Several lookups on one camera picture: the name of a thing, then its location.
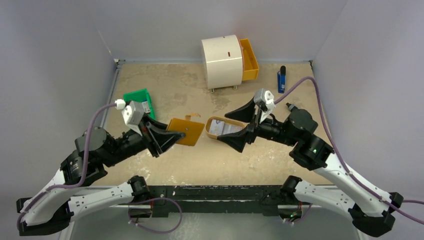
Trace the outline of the yellow leather card holder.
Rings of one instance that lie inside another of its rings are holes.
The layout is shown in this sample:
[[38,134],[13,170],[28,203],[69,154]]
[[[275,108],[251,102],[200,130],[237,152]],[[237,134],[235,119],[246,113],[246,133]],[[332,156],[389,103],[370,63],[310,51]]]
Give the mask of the yellow leather card holder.
[[172,118],[166,128],[167,131],[182,132],[185,136],[177,141],[177,144],[184,146],[195,146],[198,142],[205,124],[193,121],[193,117],[201,117],[198,113],[187,114],[184,119]]

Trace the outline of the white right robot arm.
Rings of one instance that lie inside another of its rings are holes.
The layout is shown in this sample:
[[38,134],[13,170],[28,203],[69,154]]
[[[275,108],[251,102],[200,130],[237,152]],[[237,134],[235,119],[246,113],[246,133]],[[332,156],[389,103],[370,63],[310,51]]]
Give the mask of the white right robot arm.
[[392,230],[393,212],[402,205],[403,196],[384,191],[343,164],[335,149],[315,135],[318,123],[305,109],[288,105],[289,115],[278,121],[273,114],[263,118],[265,107],[253,101],[225,114],[226,118],[246,123],[238,132],[220,135],[218,140],[242,152],[256,138],[291,146],[289,153],[299,166],[312,171],[336,186],[329,190],[296,176],[289,176],[280,189],[288,204],[307,202],[336,212],[352,222],[361,232],[380,237]]

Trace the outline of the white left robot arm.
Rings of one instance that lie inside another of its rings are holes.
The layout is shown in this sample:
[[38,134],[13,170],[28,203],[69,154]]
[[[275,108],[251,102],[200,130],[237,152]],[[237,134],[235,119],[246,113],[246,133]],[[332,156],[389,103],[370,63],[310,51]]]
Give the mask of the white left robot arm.
[[114,138],[104,128],[90,125],[75,140],[75,150],[51,181],[34,197],[17,200],[19,234],[51,235],[80,217],[113,205],[152,205],[155,198],[144,177],[138,175],[111,189],[77,196],[83,187],[105,177],[107,168],[144,150],[159,157],[185,137],[185,133],[170,131],[166,124],[152,119],[142,120],[139,126],[139,131],[130,129]]

